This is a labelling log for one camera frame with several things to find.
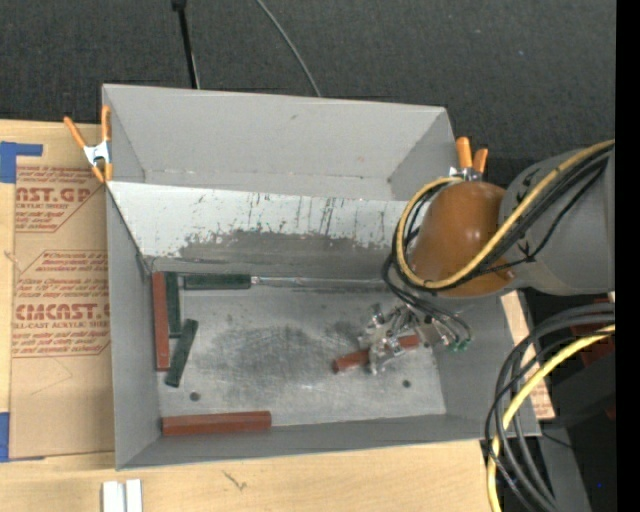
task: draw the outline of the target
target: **cardboard sheet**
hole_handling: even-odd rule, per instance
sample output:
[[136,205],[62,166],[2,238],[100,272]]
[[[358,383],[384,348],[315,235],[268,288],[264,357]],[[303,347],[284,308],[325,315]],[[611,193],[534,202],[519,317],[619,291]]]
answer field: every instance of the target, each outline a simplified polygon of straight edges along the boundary
[[[89,144],[98,139],[98,127],[79,128]],[[9,456],[110,450],[104,187],[61,122],[0,121],[0,140],[44,149],[18,157],[14,243],[4,255],[15,276]],[[6,334],[0,343],[6,354]]]

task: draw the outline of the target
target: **metal sheet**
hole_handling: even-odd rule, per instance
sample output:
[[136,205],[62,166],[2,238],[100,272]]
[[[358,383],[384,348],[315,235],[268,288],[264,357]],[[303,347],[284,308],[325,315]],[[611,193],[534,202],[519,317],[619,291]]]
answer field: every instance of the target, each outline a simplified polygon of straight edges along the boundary
[[260,276],[379,279],[405,205],[137,183],[109,187],[148,259]]
[[200,328],[181,387],[158,378],[163,416],[268,409],[282,426],[445,413],[430,349],[375,377],[331,370],[334,358],[359,349],[368,307],[394,302],[386,292],[254,286],[189,291],[183,300]]
[[[434,158],[455,163],[443,107],[110,84],[103,96],[119,120],[114,148],[126,139],[143,171],[118,165],[114,149],[115,180],[392,200],[408,199],[394,194],[411,175],[446,174]],[[424,159],[392,185],[433,131]]]

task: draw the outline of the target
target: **cable bundle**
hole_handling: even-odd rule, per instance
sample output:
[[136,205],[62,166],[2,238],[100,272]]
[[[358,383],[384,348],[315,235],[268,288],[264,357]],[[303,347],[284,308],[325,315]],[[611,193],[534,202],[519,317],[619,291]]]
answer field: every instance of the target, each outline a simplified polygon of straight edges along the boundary
[[[531,261],[549,241],[559,222],[571,207],[593,185],[597,178],[604,172],[608,158],[611,154],[614,141],[601,142],[587,149],[579,151],[569,159],[558,165],[547,174],[524,197],[513,213],[503,222],[493,237],[483,249],[463,268],[455,274],[439,281],[429,281],[416,275],[408,264],[407,247],[415,229],[413,224],[417,217],[417,211],[428,199],[442,188],[444,184],[450,184],[459,179],[441,178],[419,190],[405,207],[392,241],[392,255],[394,265],[403,281],[408,285],[432,293],[460,286],[480,275],[504,270],[527,261]],[[566,194],[580,180],[591,176],[591,179],[575,194],[571,201],[558,214],[547,235],[537,248],[522,260],[507,263],[499,267],[494,266],[509,248],[526,233],[526,231],[547,211],[549,206]]]
[[[533,388],[551,373],[556,366],[583,348],[615,334],[614,308],[614,304],[594,304],[572,308],[555,315],[537,326],[507,356],[498,376],[495,401],[491,406],[485,424],[485,440],[489,451],[487,486],[489,500],[494,512],[501,510],[496,490],[497,470],[501,472],[506,483],[527,510],[533,512],[537,510],[555,512],[558,510],[552,491],[547,487],[533,462],[533,457],[522,432],[518,410]],[[572,326],[594,323],[610,325],[589,336],[579,338],[568,346],[565,345],[574,340],[573,337],[555,341],[544,350],[541,350],[537,358],[524,365],[522,364],[527,349],[537,344],[542,337]],[[542,366],[531,378],[527,379],[526,374],[536,363],[541,363]],[[512,422],[515,438],[509,440],[506,431]],[[492,423],[494,425],[493,437],[491,436]],[[512,442],[517,442],[522,452],[524,466],[514,456],[510,445]],[[504,448],[502,457],[500,454],[501,447]]]

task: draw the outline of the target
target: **wooden board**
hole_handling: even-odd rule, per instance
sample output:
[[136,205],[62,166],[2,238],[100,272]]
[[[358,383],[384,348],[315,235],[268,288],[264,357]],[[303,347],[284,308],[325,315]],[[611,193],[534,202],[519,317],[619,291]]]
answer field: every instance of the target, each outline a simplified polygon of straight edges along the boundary
[[139,478],[145,511],[489,510],[474,441],[115,472],[112,453],[0,465],[0,511],[99,510],[102,482]]

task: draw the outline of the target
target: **white object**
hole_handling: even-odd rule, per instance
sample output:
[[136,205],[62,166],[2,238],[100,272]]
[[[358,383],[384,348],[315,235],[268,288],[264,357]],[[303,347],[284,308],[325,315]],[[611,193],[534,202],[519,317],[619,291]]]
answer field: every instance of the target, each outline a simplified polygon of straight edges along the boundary
[[102,512],[142,512],[142,482],[139,479],[104,482]]

